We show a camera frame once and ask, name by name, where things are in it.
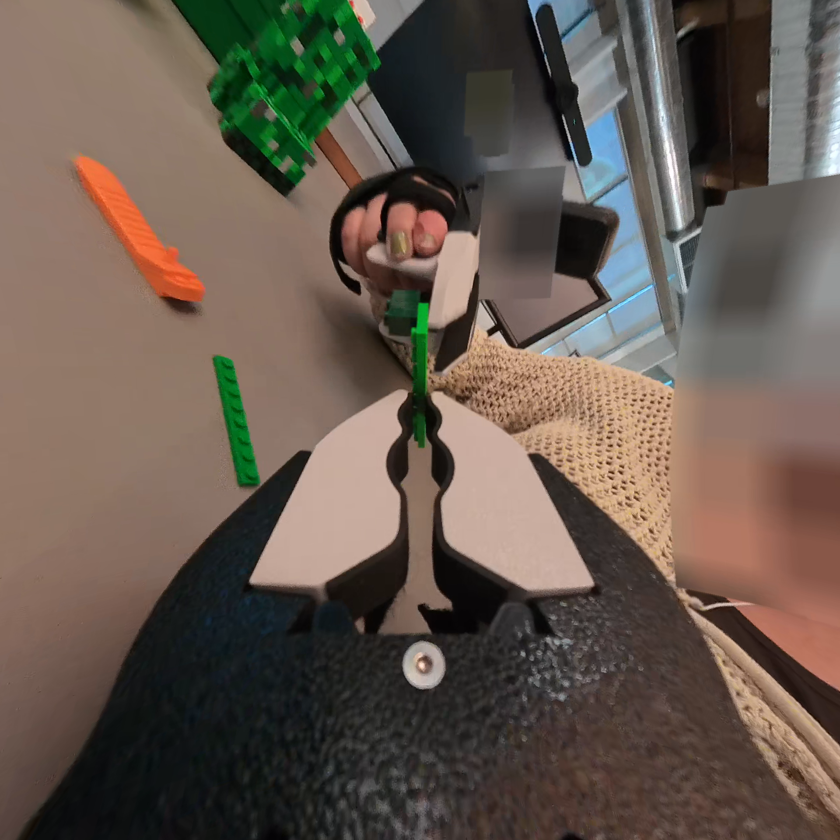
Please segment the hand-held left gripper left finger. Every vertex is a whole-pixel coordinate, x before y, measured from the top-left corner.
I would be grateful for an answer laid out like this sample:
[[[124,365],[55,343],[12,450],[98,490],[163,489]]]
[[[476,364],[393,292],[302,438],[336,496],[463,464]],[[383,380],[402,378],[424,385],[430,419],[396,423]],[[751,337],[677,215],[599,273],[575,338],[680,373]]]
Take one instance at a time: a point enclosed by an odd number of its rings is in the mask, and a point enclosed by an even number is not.
[[[406,578],[402,489],[408,429],[396,390],[352,415],[312,450],[249,583],[311,599],[389,599]]]

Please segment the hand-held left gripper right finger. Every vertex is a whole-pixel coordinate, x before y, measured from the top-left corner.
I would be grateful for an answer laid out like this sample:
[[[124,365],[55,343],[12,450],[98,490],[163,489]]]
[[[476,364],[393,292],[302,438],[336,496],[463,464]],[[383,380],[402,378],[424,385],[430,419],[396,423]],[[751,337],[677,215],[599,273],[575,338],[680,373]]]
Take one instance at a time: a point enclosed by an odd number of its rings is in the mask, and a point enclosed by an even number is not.
[[[436,393],[429,440],[444,556],[517,601],[591,592],[592,574],[525,449]]]

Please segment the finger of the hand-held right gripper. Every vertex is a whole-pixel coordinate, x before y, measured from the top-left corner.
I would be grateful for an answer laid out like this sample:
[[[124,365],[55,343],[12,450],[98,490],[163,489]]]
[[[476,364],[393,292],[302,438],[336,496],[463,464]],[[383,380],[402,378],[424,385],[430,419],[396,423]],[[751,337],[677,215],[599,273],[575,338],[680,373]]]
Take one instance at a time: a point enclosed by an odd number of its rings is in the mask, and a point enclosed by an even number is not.
[[[476,313],[479,306],[480,279],[474,276],[467,300],[467,309],[441,332],[434,360],[434,373],[447,375],[461,364],[469,353],[476,330]]]
[[[429,301],[429,328],[446,329],[468,310],[479,261],[479,238],[469,231],[451,231],[437,255]]]

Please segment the wide green lego plate with holes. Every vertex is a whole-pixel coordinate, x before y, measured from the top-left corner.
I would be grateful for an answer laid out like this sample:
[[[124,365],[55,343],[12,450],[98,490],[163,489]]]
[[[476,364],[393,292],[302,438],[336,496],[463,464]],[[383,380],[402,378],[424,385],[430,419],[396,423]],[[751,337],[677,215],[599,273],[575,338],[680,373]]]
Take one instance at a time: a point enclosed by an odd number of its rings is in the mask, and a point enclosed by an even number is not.
[[[420,301],[411,331],[413,363],[413,438],[419,448],[426,444],[428,303]]]

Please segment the small dark green grey brick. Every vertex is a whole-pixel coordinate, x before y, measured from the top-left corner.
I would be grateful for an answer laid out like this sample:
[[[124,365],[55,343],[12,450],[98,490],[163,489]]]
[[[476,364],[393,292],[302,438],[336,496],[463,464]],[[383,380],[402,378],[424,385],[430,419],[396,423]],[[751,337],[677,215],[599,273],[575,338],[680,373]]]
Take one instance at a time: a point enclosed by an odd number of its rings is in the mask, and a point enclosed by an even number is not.
[[[388,334],[409,338],[417,324],[417,310],[422,301],[419,290],[394,290],[389,297],[383,326]]]

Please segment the narrow green lego plate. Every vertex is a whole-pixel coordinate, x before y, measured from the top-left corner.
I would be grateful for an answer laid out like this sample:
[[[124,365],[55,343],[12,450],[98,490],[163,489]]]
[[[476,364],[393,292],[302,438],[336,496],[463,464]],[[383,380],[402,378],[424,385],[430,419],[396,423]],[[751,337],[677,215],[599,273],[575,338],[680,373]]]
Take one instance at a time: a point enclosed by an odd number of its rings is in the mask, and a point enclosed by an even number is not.
[[[216,354],[213,368],[237,483],[240,487],[257,487],[259,470],[235,364],[228,357]]]

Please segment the green pixelated lego model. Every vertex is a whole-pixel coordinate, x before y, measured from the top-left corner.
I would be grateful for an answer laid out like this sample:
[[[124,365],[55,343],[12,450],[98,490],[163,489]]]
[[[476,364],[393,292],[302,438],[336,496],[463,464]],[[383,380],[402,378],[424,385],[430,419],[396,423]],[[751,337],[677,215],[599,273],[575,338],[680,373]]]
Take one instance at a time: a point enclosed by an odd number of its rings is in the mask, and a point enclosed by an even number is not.
[[[313,145],[380,66],[362,1],[243,2],[246,40],[208,84],[226,146],[282,196],[315,165]]]

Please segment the person's right hand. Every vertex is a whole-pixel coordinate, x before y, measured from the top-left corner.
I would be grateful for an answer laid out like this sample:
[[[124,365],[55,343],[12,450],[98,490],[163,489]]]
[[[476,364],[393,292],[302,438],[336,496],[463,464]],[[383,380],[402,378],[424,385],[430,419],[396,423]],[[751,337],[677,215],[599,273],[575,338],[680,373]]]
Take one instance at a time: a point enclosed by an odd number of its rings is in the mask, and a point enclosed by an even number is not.
[[[351,211],[343,221],[341,247],[344,264],[364,278],[369,292],[387,298],[396,289],[411,287],[413,279],[389,266],[370,262],[368,252],[379,242],[380,233],[384,232],[385,250],[396,263],[437,254],[448,232],[448,223],[444,215],[433,209],[419,211],[410,203],[395,203],[389,207],[386,223],[382,225],[384,204],[382,193]]]

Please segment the tilted dark monitor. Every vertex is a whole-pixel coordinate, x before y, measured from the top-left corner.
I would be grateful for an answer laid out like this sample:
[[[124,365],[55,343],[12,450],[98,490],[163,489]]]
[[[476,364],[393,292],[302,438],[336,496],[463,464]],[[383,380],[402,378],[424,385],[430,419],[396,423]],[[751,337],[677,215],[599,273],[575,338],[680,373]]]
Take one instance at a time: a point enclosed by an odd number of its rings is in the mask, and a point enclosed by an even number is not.
[[[511,347],[526,349],[612,302],[597,278],[554,275],[545,298],[484,301],[497,331]]]

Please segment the black webcam bar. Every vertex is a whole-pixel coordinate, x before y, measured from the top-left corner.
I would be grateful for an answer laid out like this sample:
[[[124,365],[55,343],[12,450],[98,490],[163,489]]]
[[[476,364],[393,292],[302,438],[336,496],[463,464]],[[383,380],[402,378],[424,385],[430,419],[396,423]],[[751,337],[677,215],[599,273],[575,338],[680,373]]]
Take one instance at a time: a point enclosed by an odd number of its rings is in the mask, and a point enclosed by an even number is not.
[[[579,103],[579,88],[573,82],[557,20],[550,2],[543,2],[534,15],[545,64],[550,75],[551,101],[561,125],[568,152],[579,167],[592,163]]]

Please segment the large black monitor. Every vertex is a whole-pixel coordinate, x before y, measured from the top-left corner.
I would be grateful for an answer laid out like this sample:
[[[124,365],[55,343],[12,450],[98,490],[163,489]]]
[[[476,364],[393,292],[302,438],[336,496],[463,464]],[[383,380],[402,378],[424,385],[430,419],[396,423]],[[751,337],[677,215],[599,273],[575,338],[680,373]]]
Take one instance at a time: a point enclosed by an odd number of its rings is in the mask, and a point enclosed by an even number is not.
[[[468,182],[567,163],[528,2],[422,2],[379,58],[371,90],[416,165]]]

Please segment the cream knit sweater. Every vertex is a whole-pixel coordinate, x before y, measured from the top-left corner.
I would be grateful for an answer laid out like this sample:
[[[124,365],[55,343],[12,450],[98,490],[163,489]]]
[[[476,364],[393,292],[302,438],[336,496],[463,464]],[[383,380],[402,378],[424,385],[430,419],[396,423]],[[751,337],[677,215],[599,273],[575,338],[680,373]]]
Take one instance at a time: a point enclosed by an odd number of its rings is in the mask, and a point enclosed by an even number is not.
[[[729,635],[706,607],[677,595],[701,631],[754,745],[789,796],[815,825],[838,838],[839,747],[828,732]]]

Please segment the orange brick separator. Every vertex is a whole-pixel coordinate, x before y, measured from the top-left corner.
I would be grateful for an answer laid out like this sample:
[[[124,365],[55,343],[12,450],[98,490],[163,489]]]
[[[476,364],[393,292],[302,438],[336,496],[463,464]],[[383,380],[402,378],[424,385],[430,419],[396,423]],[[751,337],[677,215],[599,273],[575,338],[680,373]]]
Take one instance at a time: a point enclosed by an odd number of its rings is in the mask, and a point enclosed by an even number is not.
[[[73,163],[81,185],[152,290],[160,298],[203,301],[204,284],[181,263],[177,248],[163,245],[119,179],[87,156]]]

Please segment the silver ventilation duct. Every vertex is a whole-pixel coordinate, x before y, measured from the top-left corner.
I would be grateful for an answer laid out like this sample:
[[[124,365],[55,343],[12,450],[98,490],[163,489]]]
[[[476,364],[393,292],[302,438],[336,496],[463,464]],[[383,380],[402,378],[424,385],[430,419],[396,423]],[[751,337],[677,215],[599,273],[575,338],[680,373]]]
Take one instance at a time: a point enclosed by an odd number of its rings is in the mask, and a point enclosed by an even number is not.
[[[626,1],[623,21],[634,60],[667,236],[696,220],[673,4]]]

